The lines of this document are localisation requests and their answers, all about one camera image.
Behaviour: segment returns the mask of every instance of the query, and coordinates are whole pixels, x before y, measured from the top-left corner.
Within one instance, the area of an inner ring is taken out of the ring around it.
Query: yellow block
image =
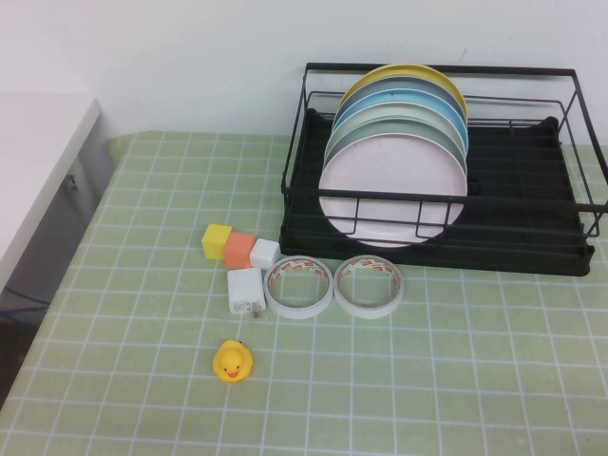
[[[224,244],[226,243],[226,240],[228,240],[231,232],[232,226],[209,223],[201,242],[202,251],[205,253],[205,257],[211,259],[224,259]]]

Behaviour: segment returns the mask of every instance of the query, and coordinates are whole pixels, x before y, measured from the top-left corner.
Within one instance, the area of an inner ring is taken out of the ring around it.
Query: plate
[[[458,101],[458,104],[462,107],[465,118],[468,119],[468,111],[466,109],[465,97],[463,97],[462,92],[459,88],[450,81],[450,79],[444,74],[436,69],[430,68],[424,65],[386,65],[380,66],[377,69],[370,71],[368,74],[363,76],[359,81],[357,81],[342,97],[342,101],[340,105],[342,105],[346,100],[359,88],[365,86],[373,81],[377,81],[378,79],[388,78],[390,76],[416,76],[419,78],[426,79],[428,81],[432,81],[439,86],[445,87],[446,90],[451,93],[454,98]]]
[[[342,140],[347,145],[327,162],[319,189],[465,196],[466,175],[456,158],[428,138],[395,133],[399,127],[397,121],[383,121],[353,130]],[[444,203],[426,202],[421,207],[414,201],[361,200],[355,227],[353,220],[329,217],[354,218],[356,199],[321,197],[319,202],[338,231],[387,248],[425,242],[441,234],[441,226],[417,227],[419,217],[421,223],[443,224],[446,217],[452,223],[463,209],[461,204],[452,204],[447,214]]]
[[[389,90],[392,88],[411,88],[414,90],[420,90],[422,92],[430,93],[431,95],[435,95],[438,98],[441,98],[448,105],[452,106],[456,112],[463,119],[463,122],[466,124],[466,115],[463,111],[462,107],[458,104],[454,96],[445,90],[442,86],[437,85],[431,81],[427,81],[426,79],[414,78],[410,76],[398,76],[392,78],[379,79],[374,81],[373,83],[369,83],[359,88],[348,98],[346,102],[344,102],[338,112],[335,114],[335,118],[337,119],[340,115],[349,107],[351,107],[355,102],[361,100],[362,98],[367,97],[375,92],[379,92],[382,90]]]
[[[456,112],[452,106],[447,104],[441,98],[421,90],[413,90],[410,88],[392,88],[390,90],[382,90],[362,98],[345,110],[339,118],[335,119],[333,122],[333,128],[337,129],[337,127],[340,126],[340,124],[342,124],[351,115],[365,109],[366,107],[394,102],[405,102],[425,106],[441,114],[456,127],[458,133],[463,139],[463,143],[465,143],[465,149],[468,150],[468,132],[466,131],[466,125],[458,112]]]
[[[456,127],[452,125],[452,123],[448,119],[443,117],[441,114],[433,111],[432,109],[420,106],[418,104],[408,103],[376,104],[374,106],[362,109],[350,116],[346,121],[344,121],[340,126],[338,126],[330,136],[330,140],[328,141],[327,146],[325,148],[325,162],[327,162],[328,155],[331,153],[330,151],[335,147],[335,145],[355,128],[364,124],[369,124],[371,122],[378,122],[384,120],[396,120],[411,123],[418,122],[429,125],[435,130],[438,130],[440,135],[438,135],[436,131],[431,131],[429,133],[420,132],[419,136],[426,136],[441,145],[443,145],[441,140],[438,141],[435,138],[437,136],[447,137],[447,140],[450,141],[453,146],[457,147],[458,152],[456,159],[458,160],[458,163],[461,164],[466,173],[465,143],[463,142],[463,139],[458,133]],[[450,152],[452,152],[453,150],[452,145],[448,145],[446,146],[446,148]]]

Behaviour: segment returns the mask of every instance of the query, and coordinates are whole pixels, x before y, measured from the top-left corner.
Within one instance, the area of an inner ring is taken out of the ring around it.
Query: table
[[[126,152],[0,412],[0,453],[606,454],[605,240],[583,278],[402,266],[404,303],[378,320],[335,303],[231,315],[200,238],[210,222],[277,238],[287,147],[113,145]],[[255,364],[227,386],[211,360],[230,338]]]
[[[0,287],[99,114],[86,94],[0,92]]]

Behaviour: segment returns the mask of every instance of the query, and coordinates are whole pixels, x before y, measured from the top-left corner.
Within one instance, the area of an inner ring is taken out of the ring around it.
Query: rubber duck
[[[242,342],[227,340],[213,358],[213,371],[219,380],[236,383],[249,376],[254,365],[254,357]]]

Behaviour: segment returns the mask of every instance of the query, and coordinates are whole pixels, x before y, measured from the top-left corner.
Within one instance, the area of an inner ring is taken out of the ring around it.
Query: orange block
[[[254,235],[232,232],[224,245],[224,261],[228,269],[251,268],[249,255],[256,245]]]

